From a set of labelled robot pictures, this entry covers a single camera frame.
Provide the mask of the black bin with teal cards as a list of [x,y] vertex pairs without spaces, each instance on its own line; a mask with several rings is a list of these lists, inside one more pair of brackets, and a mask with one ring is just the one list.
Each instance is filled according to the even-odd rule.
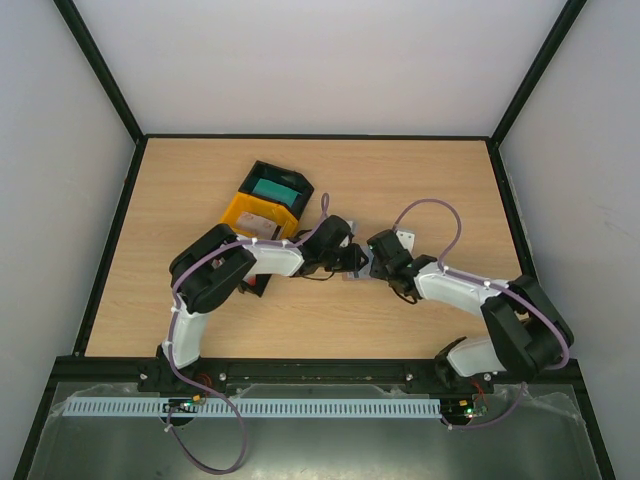
[[238,191],[282,205],[299,220],[314,193],[314,187],[299,172],[257,160]]

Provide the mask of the yellow plastic bin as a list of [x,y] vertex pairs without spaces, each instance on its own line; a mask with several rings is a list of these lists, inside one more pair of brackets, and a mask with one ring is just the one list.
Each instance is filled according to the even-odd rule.
[[220,223],[245,237],[280,240],[296,232],[299,220],[283,205],[237,192]]

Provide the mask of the black bin with red cards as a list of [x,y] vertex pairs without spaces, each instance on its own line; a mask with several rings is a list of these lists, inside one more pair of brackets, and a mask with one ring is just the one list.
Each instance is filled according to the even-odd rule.
[[243,279],[238,285],[238,291],[242,294],[250,293],[262,297],[271,279],[269,274],[252,275]]

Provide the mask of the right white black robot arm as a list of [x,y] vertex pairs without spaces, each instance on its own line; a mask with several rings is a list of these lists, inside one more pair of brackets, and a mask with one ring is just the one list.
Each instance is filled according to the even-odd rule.
[[488,335],[461,337],[439,353],[436,379],[455,392],[472,376],[507,372],[528,382],[544,370],[564,368],[573,334],[536,280],[506,282],[457,271],[434,257],[411,253],[394,240],[368,241],[372,276],[387,281],[401,299],[447,304],[482,319]]

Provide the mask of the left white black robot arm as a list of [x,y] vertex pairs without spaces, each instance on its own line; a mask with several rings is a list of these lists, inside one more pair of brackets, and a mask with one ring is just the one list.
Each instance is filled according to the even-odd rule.
[[179,371],[200,358],[201,340],[210,314],[246,279],[258,275],[308,277],[353,273],[369,262],[353,241],[350,224],[336,215],[294,237],[267,240],[214,226],[170,264],[173,306],[169,331],[161,347],[169,366]]

